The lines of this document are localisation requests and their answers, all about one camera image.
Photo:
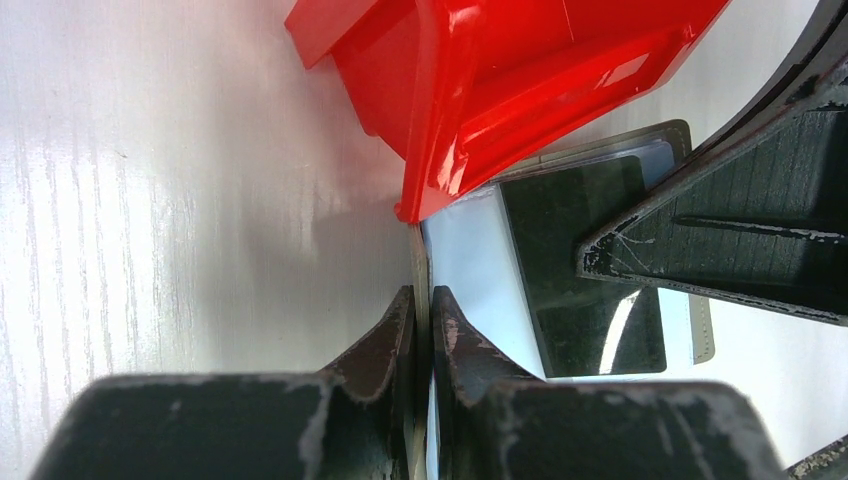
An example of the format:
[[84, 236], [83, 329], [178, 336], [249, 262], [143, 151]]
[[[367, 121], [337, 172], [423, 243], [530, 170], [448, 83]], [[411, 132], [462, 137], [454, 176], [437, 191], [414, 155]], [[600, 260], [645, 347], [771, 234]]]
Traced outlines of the red plastic bin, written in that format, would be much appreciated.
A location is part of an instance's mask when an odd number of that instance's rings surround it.
[[363, 130], [405, 163], [418, 223], [540, 148], [664, 84], [723, 1], [303, 0], [305, 67], [336, 65]]

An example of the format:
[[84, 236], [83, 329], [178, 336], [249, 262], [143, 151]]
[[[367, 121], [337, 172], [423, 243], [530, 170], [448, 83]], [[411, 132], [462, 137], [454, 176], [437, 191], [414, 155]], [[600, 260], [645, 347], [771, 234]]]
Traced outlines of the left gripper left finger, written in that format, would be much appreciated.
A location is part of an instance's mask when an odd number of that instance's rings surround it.
[[323, 371], [336, 384], [320, 479], [409, 479], [415, 296], [403, 286], [382, 318]]

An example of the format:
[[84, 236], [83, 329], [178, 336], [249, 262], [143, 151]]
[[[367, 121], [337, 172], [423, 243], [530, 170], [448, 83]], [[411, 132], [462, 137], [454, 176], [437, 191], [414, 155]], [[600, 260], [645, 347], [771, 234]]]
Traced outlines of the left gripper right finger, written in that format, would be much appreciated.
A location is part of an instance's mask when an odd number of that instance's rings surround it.
[[538, 382], [467, 319], [447, 286], [432, 294], [431, 326], [440, 479], [507, 479], [514, 441], [501, 425], [504, 382]]

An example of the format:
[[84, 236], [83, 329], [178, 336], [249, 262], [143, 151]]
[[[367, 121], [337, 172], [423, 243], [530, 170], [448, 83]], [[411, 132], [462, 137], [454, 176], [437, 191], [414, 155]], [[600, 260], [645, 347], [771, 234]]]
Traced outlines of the grey card holder wallet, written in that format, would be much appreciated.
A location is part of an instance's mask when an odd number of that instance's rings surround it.
[[[705, 300], [638, 284], [659, 293], [668, 359], [660, 373], [547, 377], [501, 194], [509, 180], [635, 155], [645, 199], [690, 150], [688, 124], [662, 122], [525, 161], [424, 221], [431, 304], [437, 286], [449, 287], [471, 324], [540, 378], [500, 385], [511, 390], [501, 423], [514, 439], [505, 454], [507, 479], [717, 479], [729, 473], [720, 460], [727, 439], [712, 407], [724, 390], [673, 381], [695, 363], [691, 310]], [[427, 466], [429, 477], [440, 479], [434, 367], [433, 386]]]

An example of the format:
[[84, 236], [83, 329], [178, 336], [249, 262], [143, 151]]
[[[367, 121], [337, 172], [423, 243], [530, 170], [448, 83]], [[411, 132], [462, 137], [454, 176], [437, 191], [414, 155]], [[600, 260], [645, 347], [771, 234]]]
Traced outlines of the dark credit card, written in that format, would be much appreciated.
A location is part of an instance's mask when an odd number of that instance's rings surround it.
[[657, 289], [595, 274], [594, 234], [643, 199], [635, 155], [502, 184], [527, 304], [549, 378], [660, 373]]

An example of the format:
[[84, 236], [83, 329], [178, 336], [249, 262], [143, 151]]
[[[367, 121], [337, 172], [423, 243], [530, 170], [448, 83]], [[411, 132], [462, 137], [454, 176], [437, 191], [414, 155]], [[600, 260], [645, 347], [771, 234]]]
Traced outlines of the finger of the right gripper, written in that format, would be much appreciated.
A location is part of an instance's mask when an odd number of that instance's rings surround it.
[[593, 273], [847, 322], [847, 43], [737, 143], [715, 146], [594, 234]]

